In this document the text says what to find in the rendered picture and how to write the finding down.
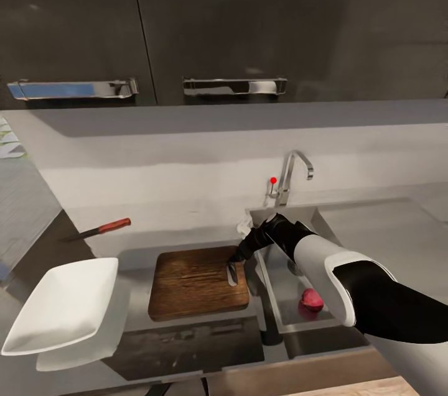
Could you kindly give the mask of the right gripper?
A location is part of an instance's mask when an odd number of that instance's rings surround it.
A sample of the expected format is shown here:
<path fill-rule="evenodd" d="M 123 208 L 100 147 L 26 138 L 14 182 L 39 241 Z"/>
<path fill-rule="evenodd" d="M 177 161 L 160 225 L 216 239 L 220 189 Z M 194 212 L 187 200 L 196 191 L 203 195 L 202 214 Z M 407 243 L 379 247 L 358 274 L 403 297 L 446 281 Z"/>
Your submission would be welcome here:
<path fill-rule="evenodd" d="M 249 260 L 254 251 L 262 249 L 262 246 L 255 237 L 256 228 L 250 228 L 251 232 L 243 239 L 236 248 L 236 254 L 232 255 L 230 262 L 241 262 L 243 258 Z"/>

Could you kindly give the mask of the parer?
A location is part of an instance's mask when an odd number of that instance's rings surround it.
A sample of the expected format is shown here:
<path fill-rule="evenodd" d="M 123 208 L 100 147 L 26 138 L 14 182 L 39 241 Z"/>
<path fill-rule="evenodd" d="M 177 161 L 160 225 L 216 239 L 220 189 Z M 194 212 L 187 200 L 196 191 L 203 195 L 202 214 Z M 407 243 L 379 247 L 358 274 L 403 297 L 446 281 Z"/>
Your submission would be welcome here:
<path fill-rule="evenodd" d="M 69 240 L 77 239 L 78 237 L 82 237 L 82 236 L 86 236 L 86 235 L 90 235 L 90 234 L 94 234 L 94 233 L 101 233 L 104 230 L 117 228 L 118 226 L 121 226 L 124 224 L 129 224 L 129 223 L 130 223 L 130 218 L 117 220 L 117 221 L 114 221 L 113 223 L 109 223 L 106 225 L 99 226 L 98 228 L 95 228 L 95 229 L 84 231 L 84 233 L 75 234 L 72 236 L 65 237 L 64 239 L 60 239 L 60 241 L 69 241 Z"/>

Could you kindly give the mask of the cutting board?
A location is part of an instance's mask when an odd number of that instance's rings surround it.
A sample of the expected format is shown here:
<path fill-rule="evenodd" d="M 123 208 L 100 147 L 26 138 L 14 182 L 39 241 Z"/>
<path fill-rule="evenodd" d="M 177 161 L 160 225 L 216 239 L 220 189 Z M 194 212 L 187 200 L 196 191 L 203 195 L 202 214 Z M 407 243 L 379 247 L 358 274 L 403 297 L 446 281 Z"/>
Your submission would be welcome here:
<path fill-rule="evenodd" d="M 228 283 L 227 263 L 237 246 L 164 252 L 156 260 L 148 314 L 153 320 L 245 307 L 250 301 L 243 263 L 238 284 Z"/>

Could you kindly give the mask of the vidalia onion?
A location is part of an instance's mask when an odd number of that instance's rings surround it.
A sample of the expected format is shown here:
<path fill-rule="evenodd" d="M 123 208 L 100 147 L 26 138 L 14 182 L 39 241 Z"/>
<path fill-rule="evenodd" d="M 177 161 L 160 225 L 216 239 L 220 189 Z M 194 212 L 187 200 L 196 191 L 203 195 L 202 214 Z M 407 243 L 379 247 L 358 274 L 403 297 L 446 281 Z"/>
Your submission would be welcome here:
<path fill-rule="evenodd" d="M 305 308 L 312 313 L 317 313 L 323 309 L 324 301 L 320 298 L 317 291 L 313 288 L 307 288 L 302 294 L 302 302 Z"/>

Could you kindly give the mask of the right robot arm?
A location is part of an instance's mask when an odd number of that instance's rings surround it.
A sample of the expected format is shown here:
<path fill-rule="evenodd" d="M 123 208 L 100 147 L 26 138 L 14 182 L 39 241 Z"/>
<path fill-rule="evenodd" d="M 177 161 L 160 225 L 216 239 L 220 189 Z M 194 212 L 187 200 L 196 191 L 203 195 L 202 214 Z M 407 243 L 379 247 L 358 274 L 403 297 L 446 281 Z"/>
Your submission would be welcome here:
<path fill-rule="evenodd" d="M 401 285 L 379 262 L 294 224 L 282 214 L 250 228 L 230 262 L 275 243 L 297 264 L 342 325 L 354 326 L 419 396 L 448 396 L 448 305 Z"/>

